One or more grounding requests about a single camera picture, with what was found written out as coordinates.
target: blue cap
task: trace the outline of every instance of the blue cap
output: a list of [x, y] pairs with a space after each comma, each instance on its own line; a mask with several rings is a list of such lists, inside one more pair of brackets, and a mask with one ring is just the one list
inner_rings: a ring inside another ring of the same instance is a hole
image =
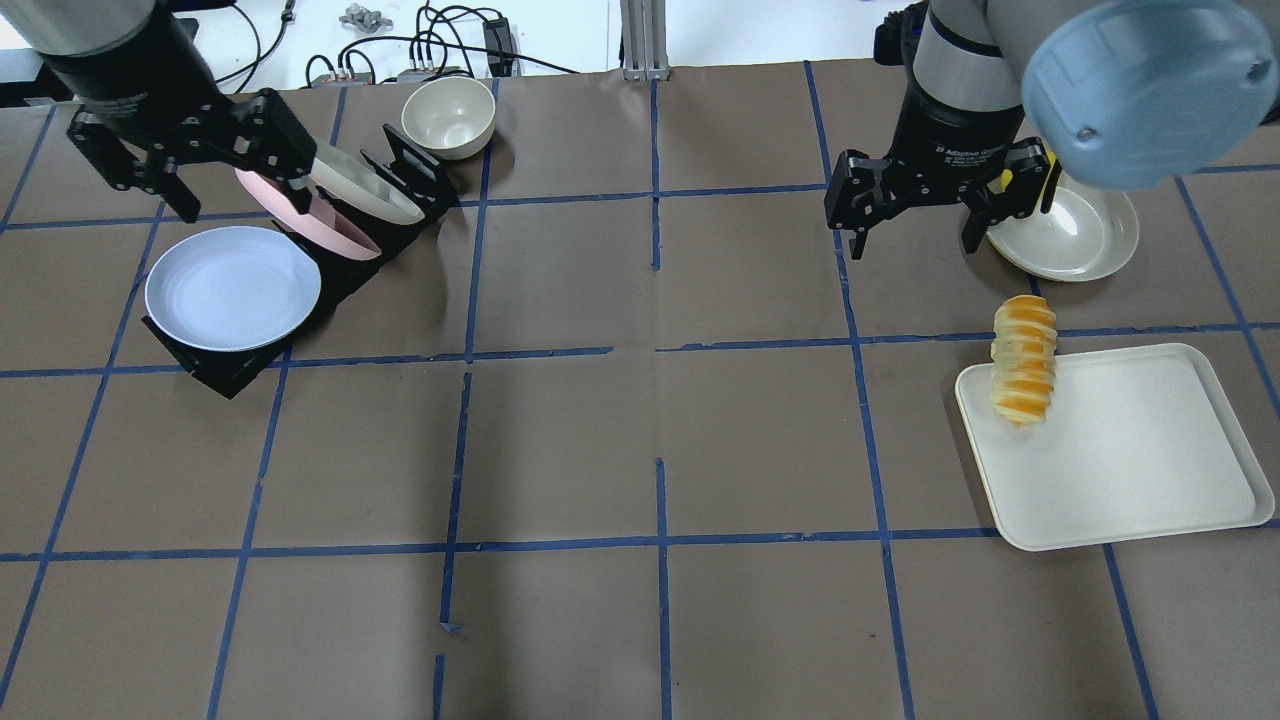
[[1235, 3], [1114, 0], [1041, 44], [1023, 105], [1071, 177], [1133, 190], [1220, 158], [1277, 87], [1271, 38]]

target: white plate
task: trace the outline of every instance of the white plate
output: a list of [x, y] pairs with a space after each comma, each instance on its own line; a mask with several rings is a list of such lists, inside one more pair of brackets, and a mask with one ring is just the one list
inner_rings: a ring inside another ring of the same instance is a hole
[[1044, 421], [991, 406], [991, 365], [956, 400], [996, 528], [1021, 550], [1266, 523], [1275, 496], [1208, 360], [1169, 343], [1062, 355]]
[[421, 208], [378, 173], [319, 138], [311, 179], [334, 197], [388, 223], [410, 225], [426, 217]]
[[1061, 282], [1105, 278], [1138, 247], [1138, 214], [1123, 192], [1097, 190], [1061, 176], [1047, 214], [1039, 208], [987, 231], [991, 245], [1028, 273]]
[[252, 350], [306, 319], [320, 297], [320, 268], [275, 231], [214, 228], [161, 255], [143, 297], [151, 320], [179, 342]]

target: metal bracket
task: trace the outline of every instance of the metal bracket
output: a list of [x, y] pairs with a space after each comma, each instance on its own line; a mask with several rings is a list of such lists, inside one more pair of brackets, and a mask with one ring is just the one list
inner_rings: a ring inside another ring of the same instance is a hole
[[667, 79], [667, 0], [621, 0], [622, 77]]

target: white tray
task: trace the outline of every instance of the white tray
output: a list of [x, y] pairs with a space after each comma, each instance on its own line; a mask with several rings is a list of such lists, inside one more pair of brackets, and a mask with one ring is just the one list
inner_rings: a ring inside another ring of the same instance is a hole
[[1030, 551], [1258, 525], [1275, 496], [1217, 375], [1181, 343], [1062, 355], [1044, 421], [991, 406], [992, 365], [956, 400], [1000, 534]]

